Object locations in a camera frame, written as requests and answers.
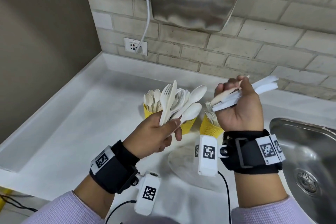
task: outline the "sink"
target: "sink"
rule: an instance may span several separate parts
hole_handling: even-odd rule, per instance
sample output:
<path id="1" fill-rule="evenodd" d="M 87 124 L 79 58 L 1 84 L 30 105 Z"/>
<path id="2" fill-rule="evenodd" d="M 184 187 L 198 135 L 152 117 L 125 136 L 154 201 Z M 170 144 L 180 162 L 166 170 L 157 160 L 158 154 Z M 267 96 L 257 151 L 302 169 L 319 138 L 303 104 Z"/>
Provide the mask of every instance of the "sink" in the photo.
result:
<path id="1" fill-rule="evenodd" d="M 269 127 L 285 154 L 283 173 L 296 201 L 318 224 L 336 223 L 336 130 L 284 118 Z"/>

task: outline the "brick wall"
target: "brick wall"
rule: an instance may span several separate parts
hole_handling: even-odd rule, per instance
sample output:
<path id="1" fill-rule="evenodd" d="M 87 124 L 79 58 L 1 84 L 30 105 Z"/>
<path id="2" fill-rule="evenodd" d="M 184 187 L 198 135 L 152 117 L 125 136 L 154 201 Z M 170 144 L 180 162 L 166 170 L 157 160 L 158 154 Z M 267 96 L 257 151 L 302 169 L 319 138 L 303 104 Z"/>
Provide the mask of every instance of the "brick wall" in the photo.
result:
<path id="1" fill-rule="evenodd" d="M 148 56 L 125 52 L 123 37 L 140 39 L 144 0 L 89 0 L 103 51 L 224 78 L 281 78 L 284 90 L 336 101 L 336 0 L 238 0 L 219 33 L 153 20 Z"/>

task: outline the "electrical outlet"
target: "electrical outlet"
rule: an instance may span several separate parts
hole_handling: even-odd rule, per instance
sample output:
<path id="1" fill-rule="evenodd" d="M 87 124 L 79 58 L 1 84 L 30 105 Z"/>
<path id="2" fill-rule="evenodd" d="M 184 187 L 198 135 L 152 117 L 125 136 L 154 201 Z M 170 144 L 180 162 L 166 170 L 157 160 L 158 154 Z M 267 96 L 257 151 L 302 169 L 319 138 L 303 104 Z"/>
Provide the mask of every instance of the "electrical outlet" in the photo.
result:
<path id="1" fill-rule="evenodd" d="M 125 51 L 126 52 L 135 52 L 137 50 L 137 47 L 139 45 L 140 41 L 135 39 L 130 39 L 124 37 L 124 45 L 125 45 Z M 139 51 L 137 54 L 147 56 L 148 55 L 148 43 L 142 42 Z"/>

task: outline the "hand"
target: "hand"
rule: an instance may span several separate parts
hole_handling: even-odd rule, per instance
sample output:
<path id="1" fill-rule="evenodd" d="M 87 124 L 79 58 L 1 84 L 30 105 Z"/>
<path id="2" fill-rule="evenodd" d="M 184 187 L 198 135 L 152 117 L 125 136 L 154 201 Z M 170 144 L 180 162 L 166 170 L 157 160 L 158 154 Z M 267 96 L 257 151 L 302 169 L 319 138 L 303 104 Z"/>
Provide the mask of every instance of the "hand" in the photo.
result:
<path id="1" fill-rule="evenodd" d="M 249 78 L 238 76 L 231 78 L 226 83 L 218 84 L 215 96 L 225 90 L 239 86 L 241 82 L 242 97 L 236 106 L 216 112 L 221 128 L 228 131 L 262 131 L 264 129 L 263 108 L 257 93 L 255 93 Z"/>
<path id="2" fill-rule="evenodd" d="M 174 119 L 160 127 L 161 114 L 162 111 L 150 115 L 123 141 L 125 148 L 136 157 L 142 159 L 163 151 L 170 146 L 174 132 L 177 141 L 181 141 L 181 121 Z"/>

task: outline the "checkered sleeve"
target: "checkered sleeve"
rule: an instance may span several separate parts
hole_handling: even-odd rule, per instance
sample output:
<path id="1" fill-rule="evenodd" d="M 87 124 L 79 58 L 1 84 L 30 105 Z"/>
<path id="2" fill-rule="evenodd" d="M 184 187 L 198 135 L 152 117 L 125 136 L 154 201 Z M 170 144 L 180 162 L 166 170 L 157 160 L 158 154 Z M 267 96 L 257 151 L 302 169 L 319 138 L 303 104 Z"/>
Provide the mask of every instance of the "checkered sleeve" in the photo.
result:
<path id="1" fill-rule="evenodd" d="M 72 191 L 46 204 L 22 224 L 104 224 Z"/>
<path id="2" fill-rule="evenodd" d="M 311 221 L 292 197 L 251 208 L 232 210 L 233 224 L 311 224 Z"/>

